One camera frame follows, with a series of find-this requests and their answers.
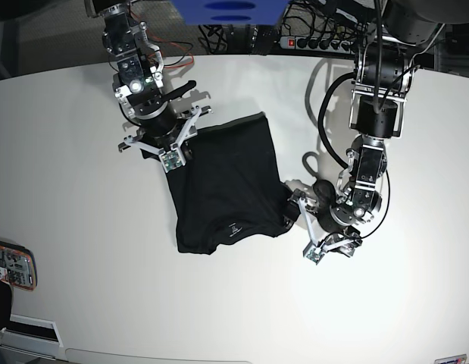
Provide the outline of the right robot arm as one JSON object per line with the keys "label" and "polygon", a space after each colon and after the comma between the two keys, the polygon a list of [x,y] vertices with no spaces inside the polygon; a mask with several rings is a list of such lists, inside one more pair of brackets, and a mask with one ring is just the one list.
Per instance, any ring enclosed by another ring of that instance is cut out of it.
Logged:
{"label": "right robot arm", "polygon": [[190,80],[169,92],[164,89],[165,63],[158,45],[148,37],[148,25],[135,20],[129,1],[86,1],[90,18],[105,22],[102,44],[117,65],[112,89],[123,117],[137,128],[118,146],[119,152],[138,149],[143,158],[158,160],[164,171],[183,167],[192,159],[188,141],[195,124],[211,108],[198,106],[177,113],[171,103],[194,89]]}

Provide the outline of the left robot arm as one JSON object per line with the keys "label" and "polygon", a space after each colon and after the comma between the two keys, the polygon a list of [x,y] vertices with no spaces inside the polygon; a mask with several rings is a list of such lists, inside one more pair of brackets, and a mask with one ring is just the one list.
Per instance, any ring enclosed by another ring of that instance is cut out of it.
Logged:
{"label": "left robot arm", "polygon": [[[402,133],[407,94],[419,68],[415,57],[428,50],[444,26],[422,1],[374,4],[375,22],[358,38],[355,69],[330,85],[317,116],[320,141],[342,170],[334,184],[324,179],[311,186],[300,180],[287,183],[291,196],[285,218],[305,221],[309,242],[303,256],[314,263],[328,253],[352,257],[364,239],[358,226],[373,221],[389,201],[377,189],[379,180],[389,176],[386,141]],[[324,119],[332,95],[348,80],[353,84],[349,126],[357,136],[341,158]]]}

